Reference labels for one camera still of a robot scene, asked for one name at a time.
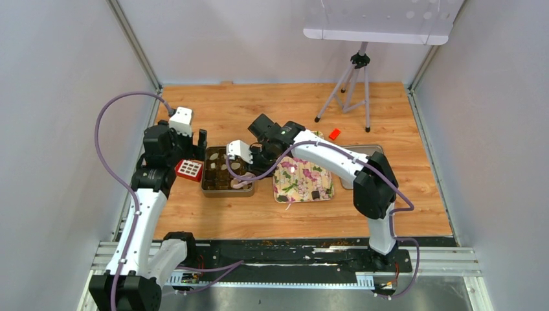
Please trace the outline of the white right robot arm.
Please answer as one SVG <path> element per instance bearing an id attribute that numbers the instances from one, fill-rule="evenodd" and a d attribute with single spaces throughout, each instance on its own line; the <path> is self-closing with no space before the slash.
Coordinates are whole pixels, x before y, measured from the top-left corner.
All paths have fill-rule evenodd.
<path id="1" fill-rule="evenodd" d="M 281 126 L 264 114 L 248 130 L 256 138 L 249 148 L 252 162 L 248 167 L 253 174 L 264 174 L 284 156 L 334 173 L 353 190 L 353 206 L 367 219 L 371 265 L 383 271 L 395 263 L 398 244 L 390 232 L 389 214 L 394 210 L 398 182 L 385 155 L 351 152 L 301 124 L 288 121 Z"/>

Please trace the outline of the pink silicone tongs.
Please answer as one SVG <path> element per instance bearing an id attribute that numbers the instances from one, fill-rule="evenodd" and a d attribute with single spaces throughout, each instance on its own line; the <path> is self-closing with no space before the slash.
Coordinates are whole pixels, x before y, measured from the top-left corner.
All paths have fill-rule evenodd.
<path id="1" fill-rule="evenodd" d="M 250 179 L 256 176 L 251 172 L 246 172 L 242 177 L 243 179 L 233 178 L 230 182 L 230 188 L 236 190 L 248 189 L 253 184 L 253 181 L 250 181 Z"/>

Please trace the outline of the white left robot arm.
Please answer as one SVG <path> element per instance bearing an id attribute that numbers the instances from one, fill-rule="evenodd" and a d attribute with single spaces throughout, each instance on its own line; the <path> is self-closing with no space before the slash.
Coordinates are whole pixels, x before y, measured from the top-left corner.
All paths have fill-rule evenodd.
<path id="1" fill-rule="evenodd" d="M 182 160 L 205 159 L 207 131 L 198 141 L 185 133 L 190 125 L 172 128 L 159 121 L 144 131 L 144 151 L 136 163 L 131 182 L 122 185 L 132 203 L 117 249 L 102 275 L 94 275 L 89 292 L 99 310 L 158 310 L 162 288 L 178 265 L 189 268 L 198 260 L 190 233 L 169 232 L 160 249 L 150 256 L 158 219 L 177 177 Z"/>

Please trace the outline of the floral patterned tray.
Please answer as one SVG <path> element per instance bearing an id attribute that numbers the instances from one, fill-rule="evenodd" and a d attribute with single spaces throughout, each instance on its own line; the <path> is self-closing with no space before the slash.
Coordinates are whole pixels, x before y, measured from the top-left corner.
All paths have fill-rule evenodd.
<path id="1" fill-rule="evenodd" d="M 314 190 L 319 200 L 311 199 Z M 273 194 L 275 202 L 290 204 L 331 200 L 335 191 L 329 170 L 287 155 L 273 173 Z"/>

